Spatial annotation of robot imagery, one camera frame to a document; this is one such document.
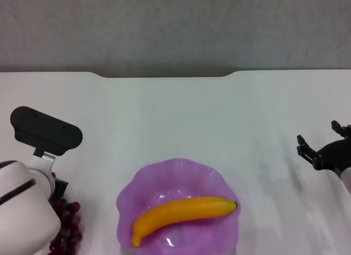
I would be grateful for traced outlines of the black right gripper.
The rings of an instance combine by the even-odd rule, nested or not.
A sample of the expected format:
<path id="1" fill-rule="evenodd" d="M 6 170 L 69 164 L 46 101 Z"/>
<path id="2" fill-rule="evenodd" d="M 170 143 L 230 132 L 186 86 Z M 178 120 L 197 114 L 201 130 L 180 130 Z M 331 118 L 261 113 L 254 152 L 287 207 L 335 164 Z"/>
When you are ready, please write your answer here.
<path id="1" fill-rule="evenodd" d="M 341 126 L 336 120 L 331 121 L 331 128 L 345 140 L 337 140 L 325 145 L 317 152 L 313 150 L 301 135 L 297 136 L 297 153 L 317 170 L 343 172 L 350 167 L 351 125 Z"/>

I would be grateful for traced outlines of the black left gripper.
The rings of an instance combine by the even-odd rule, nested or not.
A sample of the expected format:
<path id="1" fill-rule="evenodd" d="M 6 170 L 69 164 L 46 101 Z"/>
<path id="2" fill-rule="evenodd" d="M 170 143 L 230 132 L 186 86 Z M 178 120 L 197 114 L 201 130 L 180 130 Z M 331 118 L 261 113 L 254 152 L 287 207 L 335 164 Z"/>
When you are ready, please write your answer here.
<path id="1" fill-rule="evenodd" d="M 51 198 L 62 198 L 68 186 L 68 182 L 55 178 L 54 191 L 51 194 Z"/>

